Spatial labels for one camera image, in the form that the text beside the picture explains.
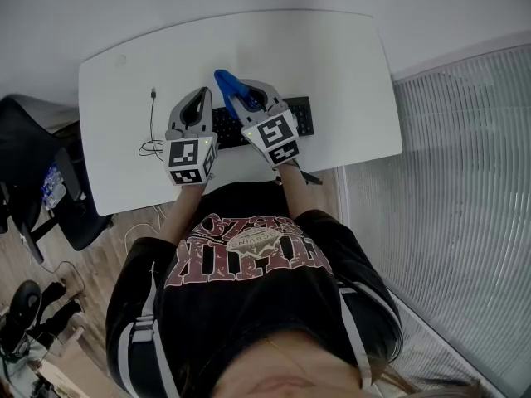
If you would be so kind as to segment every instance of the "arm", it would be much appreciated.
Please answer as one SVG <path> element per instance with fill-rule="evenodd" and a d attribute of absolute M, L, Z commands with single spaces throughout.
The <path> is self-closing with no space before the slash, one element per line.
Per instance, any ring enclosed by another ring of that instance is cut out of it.
<path fill-rule="evenodd" d="M 292 220 L 307 211 L 318 209 L 298 167 L 285 163 L 277 167 L 277 170 L 282 179 L 282 187 Z"/>
<path fill-rule="evenodd" d="M 172 209 L 166 215 L 166 221 L 158 234 L 159 239 L 178 245 L 196 213 L 206 186 L 202 184 L 183 187 Z"/>

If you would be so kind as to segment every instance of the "black keyboard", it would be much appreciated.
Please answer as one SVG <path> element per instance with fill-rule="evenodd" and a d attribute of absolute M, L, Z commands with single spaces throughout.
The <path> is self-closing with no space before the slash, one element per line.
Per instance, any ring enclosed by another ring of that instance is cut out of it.
<path fill-rule="evenodd" d="M 312 112 L 309 108 L 308 97 L 293 97 L 284 99 L 293 115 L 297 117 L 297 131 L 299 136 L 314 135 Z M 217 133 L 217 142 L 220 149 L 235 148 L 249 144 L 241 135 L 241 122 L 230 116 L 227 108 L 217 108 L 212 111 L 213 130 Z"/>

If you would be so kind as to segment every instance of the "wooden floor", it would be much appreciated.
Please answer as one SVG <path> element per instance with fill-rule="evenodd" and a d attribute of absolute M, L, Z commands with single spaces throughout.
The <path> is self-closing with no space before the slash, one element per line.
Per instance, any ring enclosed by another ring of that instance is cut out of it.
<path fill-rule="evenodd" d="M 317 172 L 315 175 L 324 181 L 323 186 L 312 186 L 316 202 L 321 209 L 339 218 L 337 187 L 334 170 Z M 171 204 L 161 205 L 164 213 Z M 86 331 L 80 339 L 80 345 L 95 364 L 106 374 L 105 364 L 105 313 L 125 261 L 124 236 L 132 226 L 147 223 L 158 230 L 157 211 L 144 208 L 117 214 L 113 218 L 114 226 L 104 231 L 88 248 L 74 251 L 57 226 L 38 243 L 45 257 L 43 266 L 54 271 L 63 260 L 70 261 L 85 281 L 85 291 L 81 303 L 85 310 Z M 127 245 L 141 236 L 155 236 L 148 226 L 138 226 L 127 236 Z M 69 265 L 62 265 L 55 274 L 47 273 L 37 265 L 20 240 L 17 229 L 9 221 L 9 232 L 0 235 L 0 308 L 9 305 L 18 285 L 33 279 L 44 289 L 50 282 L 64 279 L 67 285 L 66 296 L 45 313 L 52 314 L 68 297 L 80 291 L 82 282 Z"/>

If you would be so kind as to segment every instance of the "black chair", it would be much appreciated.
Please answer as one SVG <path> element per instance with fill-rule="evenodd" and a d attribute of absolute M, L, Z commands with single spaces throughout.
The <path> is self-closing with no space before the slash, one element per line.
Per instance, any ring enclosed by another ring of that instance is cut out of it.
<path fill-rule="evenodd" d="M 34 229 L 41 186 L 54 162 L 67 194 L 50 210 L 51 218 Z M 0 187 L 0 232 L 7 230 L 11 216 L 39 264 L 44 259 L 37 242 L 54 226 L 59 225 L 72 248 L 82 250 L 110 225 L 112 216 L 96 212 L 80 139 L 48 133 L 9 97 L 0 101 Z"/>

